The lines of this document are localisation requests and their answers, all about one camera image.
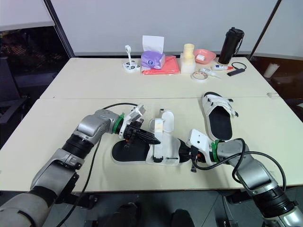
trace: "person's foot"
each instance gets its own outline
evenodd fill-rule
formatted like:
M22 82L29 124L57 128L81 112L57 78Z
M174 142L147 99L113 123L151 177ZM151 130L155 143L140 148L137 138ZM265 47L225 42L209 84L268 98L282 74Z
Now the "person's foot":
M140 215L140 205L129 202L119 207L109 220L107 220L104 227L137 227Z
M195 227L187 210L178 209L171 217L171 227Z

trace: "black chair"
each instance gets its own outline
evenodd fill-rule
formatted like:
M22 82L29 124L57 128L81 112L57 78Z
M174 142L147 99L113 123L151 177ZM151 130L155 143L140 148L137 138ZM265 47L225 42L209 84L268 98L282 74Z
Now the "black chair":
M0 58L0 125L6 124L21 108L25 109L27 97L21 98L10 73L7 58Z

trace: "small pink item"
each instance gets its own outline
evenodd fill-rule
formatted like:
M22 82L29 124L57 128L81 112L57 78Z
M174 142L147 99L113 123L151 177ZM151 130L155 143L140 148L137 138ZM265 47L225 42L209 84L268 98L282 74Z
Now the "small pink item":
M201 61L201 60L197 59L197 56L199 54L203 55L205 57L204 61ZM211 51L208 51L208 50L197 49L197 50L194 50L194 56L195 56L196 62L198 62L200 64L208 64L216 57L216 54L214 52L211 52Z

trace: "white wall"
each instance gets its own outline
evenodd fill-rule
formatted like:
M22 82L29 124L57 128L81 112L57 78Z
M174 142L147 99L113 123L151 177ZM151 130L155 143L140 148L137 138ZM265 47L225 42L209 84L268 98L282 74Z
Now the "white wall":
M281 2L255 55L303 60L303 0Z
M185 43L220 52L232 26L245 32L250 53L276 0L52 0L76 55L142 51L142 35L165 37L164 51Z
M53 25L43 0L0 0L0 31Z

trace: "black thermos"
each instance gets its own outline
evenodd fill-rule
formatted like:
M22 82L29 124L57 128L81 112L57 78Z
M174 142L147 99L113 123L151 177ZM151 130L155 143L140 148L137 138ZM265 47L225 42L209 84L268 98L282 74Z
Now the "black thermos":
M218 60L219 63L221 64L229 63L229 61L232 59L232 56L236 54L236 52L238 52L242 44L243 37L244 37L244 32L242 30L236 29L235 27L229 29L229 31L226 33L226 38L220 53L220 57Z

